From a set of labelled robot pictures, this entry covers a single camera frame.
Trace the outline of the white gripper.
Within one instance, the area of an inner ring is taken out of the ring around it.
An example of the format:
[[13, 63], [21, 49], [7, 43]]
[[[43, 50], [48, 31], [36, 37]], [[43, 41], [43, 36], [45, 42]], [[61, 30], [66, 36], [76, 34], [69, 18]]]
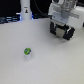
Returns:
[[[59, 5], [51, 3], [49, 15], [59, 25], [68, 25], [66, 35], [73, 36], [74, 28], [81, 28], [84, 24], [84, 8], [76, 6], [70, 11], [64, 11]], [[50, 21], [50, 32], [56, 33], [56, 24]]]

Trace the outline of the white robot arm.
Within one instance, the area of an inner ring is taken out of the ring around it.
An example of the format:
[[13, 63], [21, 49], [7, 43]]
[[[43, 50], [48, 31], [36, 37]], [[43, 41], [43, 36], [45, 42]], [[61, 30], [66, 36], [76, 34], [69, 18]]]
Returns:
[[76, 3], [77, 0], [52, 0], [49, 7], [52, 21], [60, 26], [80, 29], [84, 23], [84, 12]]

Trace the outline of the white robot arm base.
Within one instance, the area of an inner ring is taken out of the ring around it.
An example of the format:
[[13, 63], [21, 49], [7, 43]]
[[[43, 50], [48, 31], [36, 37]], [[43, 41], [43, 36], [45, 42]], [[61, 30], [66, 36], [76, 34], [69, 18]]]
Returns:
[[32, 12], [30, 9], [30, 0], [20, 0], [20, 4], [21, 4], [21, 19], [31, 20]]

